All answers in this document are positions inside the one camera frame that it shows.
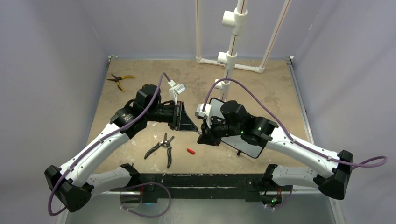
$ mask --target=pliers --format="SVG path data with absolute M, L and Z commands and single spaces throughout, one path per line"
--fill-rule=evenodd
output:
M 115 75 L 113 75 L 113 74 L 112 74 L 112 76 L 113 76 L 114 78 L 108 78 L 107 80 L 116 82 L 118 88 L 119 88 L 121 91 L 123 91 L 123 92 L 125 92 L 125 89 L 123 89 L 123 88 L 121 87 L 121 85 L 120 85 L 120 80 L 126 79 L 126 78 L 135 78 L 135 76 L 122 76 L 122 77 L 117 77 L 117 76 L 115 76 Z
M 170 167 L 170 164 L 172 163 L 172 155 L 170 154 L 170 151 L 172 150 L 172 146 L 170 146 L 170 142 L 174 139 L 175 136 L 172 136 L 169 140 L 166 140 L 166 136 L 167 134 L 165 133 L 163 140 L 158 142 L 156 144 L 156 146 L 152 147 L 151 149 L 149 149 L 146 154 L 144 155 L 144 159 L 146 159 L 150 154 L 152 154 L 153 152 L 155 152 L 157 149 L 159 149 L 159 147 L 165 147 L 167 148 L 167 154 L 168 154 L 168 166 L 167 168 Z

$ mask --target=gray wall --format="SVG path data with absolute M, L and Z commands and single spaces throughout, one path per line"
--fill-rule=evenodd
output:
M 126 57 L 195 57 L 195 0 L 81 0 L 108 54 Z M 202 0 L 202 54 L 228 49 L 225 10 L 237 0 Z M 250 0 L 238 55 L 263 57 L 284 0 Z M 324 0 L 293 0 L 271 57 L 297 52 Z
M 44 170 L 85 146 L 105 72 L 77 0 L 0 0 L 0 223 L 54 223 Z
M 354 161 L 386 155 L 352 173 L 341 202 L 347 223 L 396 220 L 396 1 L 329 0 L 294 68 L 316 143 Z

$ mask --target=red cap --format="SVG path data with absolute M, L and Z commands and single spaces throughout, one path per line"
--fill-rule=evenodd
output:
M 187 152 L 189 152 L 189 153 L 191 153 L 191 154 L 193 154 L 193 155 L 195 154 L 195 152 L 194 152 L 194 151 L 192 151 L 192 150 L 191 150 L 191 149 L 189 149 L 189 148 L 187 149 Z

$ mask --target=yellow-handled pliers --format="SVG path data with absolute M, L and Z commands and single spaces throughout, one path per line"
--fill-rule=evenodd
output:
M 122 77 L 117 77 L 117 76 L 115 76 L 115 75 L 113 75 L 113 74 L 112 74 L 112 76 L 113 76 L 114 78 L 108 78 L 107 80 L 110 80 L 110 81 L 115 82 L 115 83 L 117 84 L 118 88 L 119 88 L 121 91 L 123 91 L 123 92 L 125 92 L 125 89 L 123 89 L 123 88 L 121 87 L 121 85 L 120 85 L 120 80 L 126 79 L 126 78 L 135 78 L 135 76 L 122 76 Z

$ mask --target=white pole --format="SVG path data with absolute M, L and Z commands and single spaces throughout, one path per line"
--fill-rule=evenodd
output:
M 283 4 L 281 13 L 279 14 L 278 21 L 276 22 L 276 25 L 275 25 L 274 32 L 272 33 L 271 40 L 269 41 L 267 50 L 265 51 L 265 54 L 264 54 L 264 58 L 262 59 L 262 62 L 261 62 L 260 67 L 259 67 L 262 70 L 265 69 L 265 65 L 268 62 L 268 57 L 269 57 L 269 55 L 270 55 L 270 53 L 272 51 L 272 48 L 273 48 L 273 46 L 275 44 L 276 37 L 278 36 L 278 33 L 279 33 L 279 30 L 281 29 L 283 20 L 286 17 L 286 13 L 287 13 L 287 10 L 290 7 L 290 3 L 291 3 L 291 0 L 285 0 L 285 2 Z
M 243 27 L 245 26 L 246 14 L 248 12 L 248 0 L 238 0 L 237 7 L 233 13 L 226 11 L 223 16 L 223 25 L 232 28 L 233 34 L 231 35 L 230 45 L 227 53 L 220 52 L 218 61 L 225 63 L 224 78 L 231 78 L 233 70 L 235 68 L 235 62 L 237 57 L 237 49 L 239 43 L 239 35 L 242 33 Z M 228 89 L 230 87 L 230 81 L 223 81 L 222 89 L 220 94 L 220 100 L 226 101 L 228 95 Z
M 197 55 L 195 58 L 197 59 L 197 62 L 201 59 L 201 0 L 195 0 L 195 23 L 196 23 L 196 33 L 197 33 Z

